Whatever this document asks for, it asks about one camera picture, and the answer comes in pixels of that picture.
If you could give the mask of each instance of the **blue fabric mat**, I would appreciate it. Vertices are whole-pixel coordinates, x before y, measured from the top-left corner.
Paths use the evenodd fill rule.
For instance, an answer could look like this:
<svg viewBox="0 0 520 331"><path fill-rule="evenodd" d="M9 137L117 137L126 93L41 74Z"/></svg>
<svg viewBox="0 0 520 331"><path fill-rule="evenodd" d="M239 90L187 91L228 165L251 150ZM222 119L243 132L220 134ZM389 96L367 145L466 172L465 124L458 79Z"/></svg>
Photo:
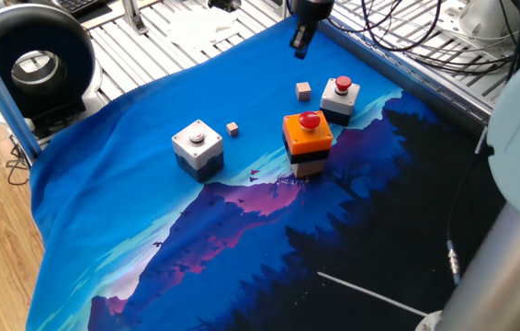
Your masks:
<svg viewBox="0 0 520 331"><path fill-rule="evenodd" d="M420 319L317 271L442 308L444 219L474 142L321 33L295 59L294 26L140 87L53 139L31 169L46 251L29 330L409 330ZM361 85L355 115L332 125L324 173L297 180L282 119L319 109L338 75ZM296 99L298 82L311 101ZM197 119L224 137L225 167L205 185L171 144ZM485 163L473 176L479 188L464 189L457 212L464 265L502 203Z"/></svg>

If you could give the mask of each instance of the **white cable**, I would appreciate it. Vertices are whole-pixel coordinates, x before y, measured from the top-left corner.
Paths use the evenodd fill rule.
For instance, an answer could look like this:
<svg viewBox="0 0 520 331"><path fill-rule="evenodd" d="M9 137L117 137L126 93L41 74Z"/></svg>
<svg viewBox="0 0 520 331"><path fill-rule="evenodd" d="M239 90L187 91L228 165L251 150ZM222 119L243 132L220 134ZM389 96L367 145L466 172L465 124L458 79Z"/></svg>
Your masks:
<svg viewBox="0 0 520 331"><path fill-rule="evenodd" d="M324 274L324 273L322 273L322 272L317 272L317 274L320 275L320 276L322 276L322 277L325 277L325 278L328 279L328 280L333 280L333 281L335 281L335 282L338 283L338 284L342 284L342 285L347 286L347 287L349 287L349 288L351 288L351 289L354 289L354 290L357 290L357 291L361 291L361 292L363 292L363 293L365 293L365 294L368 294L368 295L370 295L370 296L373 296L373 297L375 297L375 298L377 298L377 299L381 299L382 301L388 302L388 303L390 303L390 304L394 304L394 305L396 305L396 306L399 307L399 308L402 308L402 309L404 309L404 310L406 310L406 311L408 311L408 312L414 313L414 314L418 314L418 315L420 315L421 317L427 317L427 316L428 316L428 314L426 314L426 313L424 313L424 312L420 312L420 311L418 311L418 310L415 309L415 308L412 308L412 307L410 307L410 306L408 306L408 305L405 305L405 304L402 304L402 303L400 303L400 302L396 302L396 301L394 301L394 300L392 300L392 299L387 298L386 296L380 295L380 294L375 293L375 292L373 292L373 291L369 291L369 290L367 290L367 289L363 289L363 288L361 288L361 287L359 287L359 286L356 286L356 285L354 285L354 284L350 284L350 283L347 282L347 281L339 280L339 279L337 279L336 277L332 277L332 276L330 276L330 275L328 275L328 274Z"/></svg>

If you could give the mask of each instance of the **pine tree silhouette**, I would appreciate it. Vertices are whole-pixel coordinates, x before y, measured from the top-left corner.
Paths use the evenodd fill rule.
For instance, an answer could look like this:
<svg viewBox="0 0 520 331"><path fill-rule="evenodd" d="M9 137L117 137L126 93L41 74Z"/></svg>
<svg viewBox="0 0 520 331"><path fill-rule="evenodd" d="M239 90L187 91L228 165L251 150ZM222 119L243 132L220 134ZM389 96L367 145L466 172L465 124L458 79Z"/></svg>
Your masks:
<svg viewBox="0 0 520 331"><path fill-rule="evenodd" d="M461 132L385 110L404 137L393 153L399 176L364 199L352 183L368 176L367 162L352 157L323 180L350 200L342 218L328 214L331 231L303 233L287 228L294 248L283 256L281 272L265 270L255 285L243 284L255 306L234 309L227 330L413 330L421 317L319 277L322 271L431 313L442 309L454 289L447 267L447 216L458 183L471 161L475 142ZM486 160L479 161L463 189L453 238L466 267L503 206ZM296 279L283 282L281 279Z"/></svg>

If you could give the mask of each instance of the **small wooden cube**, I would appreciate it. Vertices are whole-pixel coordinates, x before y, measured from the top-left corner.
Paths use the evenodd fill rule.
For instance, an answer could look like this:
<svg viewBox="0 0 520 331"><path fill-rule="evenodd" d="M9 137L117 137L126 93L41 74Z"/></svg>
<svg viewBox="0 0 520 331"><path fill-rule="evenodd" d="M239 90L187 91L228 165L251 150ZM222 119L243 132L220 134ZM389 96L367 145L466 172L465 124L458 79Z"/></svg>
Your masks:
<svg viewBox="0 0 520 331"><path fill-rule="evenodd" d="M297 99L299 101L307 101L311 98L311 86L309 83L297 83Z"/></svg>
<svg viewBox="0 0 520 331"><path fill-rule="evenodd" d="M235 137L240 133L240 129L238 128L238 125L235 124L235 122L231 122L227 125L227 132L231 135L231 137Z"/></svg>

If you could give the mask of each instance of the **black base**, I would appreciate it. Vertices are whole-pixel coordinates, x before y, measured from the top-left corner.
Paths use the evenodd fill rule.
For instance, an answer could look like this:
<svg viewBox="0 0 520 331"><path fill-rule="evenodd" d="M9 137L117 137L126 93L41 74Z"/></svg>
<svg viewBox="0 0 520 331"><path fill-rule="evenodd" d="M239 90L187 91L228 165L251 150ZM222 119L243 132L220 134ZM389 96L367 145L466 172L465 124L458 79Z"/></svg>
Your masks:
<svg viewBox="0 0 520 331"><path fill-rule="evenodd" d="M290 153L290 149L288 148L287 137L285 137L285 133L282 134L282 142L285 144L285 149L287 150L288 160L290 161L290 163L292 165L304 163L304 162L310 162L310 161L324 160L330 155L329 149L327 149L325 151L293 155Z"/></svg>
<svg viewBox="0 0 520 331"><path fill-rule="evenodd" d="M197 182L201 183L215 175L221 168L223 168L223 152L217 156L211 157L207 164L199 170L195 170L187 160L175 153L176 162L183 168L190 176L192 176Z"/></svg>
<svg viewBox="0 0 520 331"><path fill-rule="evenodd" d="M325 119L328 123L337 124L341 126L348 126L350 124L350 118L352 118L351 115L344 115L323 108L319 108L319 110L323 112L323 116L325 116Z"/></svg>

